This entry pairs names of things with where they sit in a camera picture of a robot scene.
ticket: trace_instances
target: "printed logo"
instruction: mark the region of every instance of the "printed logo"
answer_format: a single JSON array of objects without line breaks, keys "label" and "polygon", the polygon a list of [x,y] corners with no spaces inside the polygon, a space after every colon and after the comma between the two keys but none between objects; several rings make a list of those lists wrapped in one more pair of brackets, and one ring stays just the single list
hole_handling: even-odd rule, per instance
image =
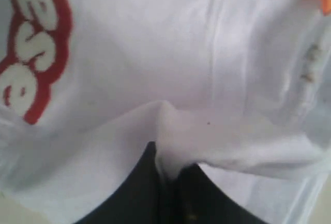
[{"label": "printed logo", "polygon": [[35,124],[67,64],[71,10],[67,0],[11,3],[7,56],[0,62],[0,103]]}]

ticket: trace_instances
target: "white letter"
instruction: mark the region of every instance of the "white letter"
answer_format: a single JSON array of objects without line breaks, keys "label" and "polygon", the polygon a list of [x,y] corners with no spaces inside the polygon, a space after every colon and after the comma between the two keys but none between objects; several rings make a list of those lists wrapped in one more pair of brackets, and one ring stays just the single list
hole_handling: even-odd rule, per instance
[{"label": "white letter", "polygon": [[57,27],[57,13],[53,0],[17,0],[22,14],[33,20],[31,8],[38,18],[39,23],[46,30],[55,30]]},{"label": "white letter", "polygon": [[35,100],[37,79],[27,66],[14,64],[0,74],[0,103],[5,104],[5,89],[9,86],[8,102],[18,115],[24,116]]},{"label": "white letter", "polygon": [[35,67],[38,71],[46,71],[55,61],[55,43],[47,33],[34,35],[34,28],[24,22],[15,38],[16,55],[22,62],[36,57]]}]

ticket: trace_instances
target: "t-shirt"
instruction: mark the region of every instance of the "t-shirt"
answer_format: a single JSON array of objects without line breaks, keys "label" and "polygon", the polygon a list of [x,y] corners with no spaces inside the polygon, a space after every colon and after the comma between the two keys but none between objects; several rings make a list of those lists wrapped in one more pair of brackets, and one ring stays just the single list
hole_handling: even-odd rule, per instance
[{"label": "t-shirt", "polygon": [[193,162],[284,178],[329,169],[319,0],[0,7],[0,189],[56,224],[107,199],[149,141],[171,179]]}]

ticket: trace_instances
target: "white t-shirt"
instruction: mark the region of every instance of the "white t-shirt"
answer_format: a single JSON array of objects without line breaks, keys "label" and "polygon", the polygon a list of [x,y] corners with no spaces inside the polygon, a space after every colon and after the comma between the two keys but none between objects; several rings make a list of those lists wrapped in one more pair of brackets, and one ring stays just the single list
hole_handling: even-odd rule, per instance
[{"label": "white t-shirt", "polygon": [[171,178],[192,162],[285,178],[329,169],[318,0],[0,6],[0,189],[56,224],[108,198],[149,141]]}]

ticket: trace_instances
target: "wrinkled fabric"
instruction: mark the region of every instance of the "wrinkled fabric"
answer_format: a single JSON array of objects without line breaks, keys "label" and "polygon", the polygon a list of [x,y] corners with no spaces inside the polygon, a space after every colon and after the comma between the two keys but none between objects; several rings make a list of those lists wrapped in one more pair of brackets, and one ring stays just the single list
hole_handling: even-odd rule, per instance
[{"label": "wrinkled fabric", "polygon": [[[50,1],[33,14],[24,0],[0,0],[0,68],[9,54],[23,61],[5,70],[17,77],[0,74],[6,195],[73,223],[121,185],[148,141],[166,180],[193,162],[280,178],[329,170],[330,30],[319,0],[53,0],[58,19],[47,19]],[[12,18],[27,22],[22,39]],[[21,47],[38,32],[34,18],[47,39]],[[53,30],[66,20],[70,33]],[[69,51],[62,73],[42,60],[56,35]],[[8,89],[30,83],[28,69],[39,84]],[[49,99],[26,98],[43,75]]]}]

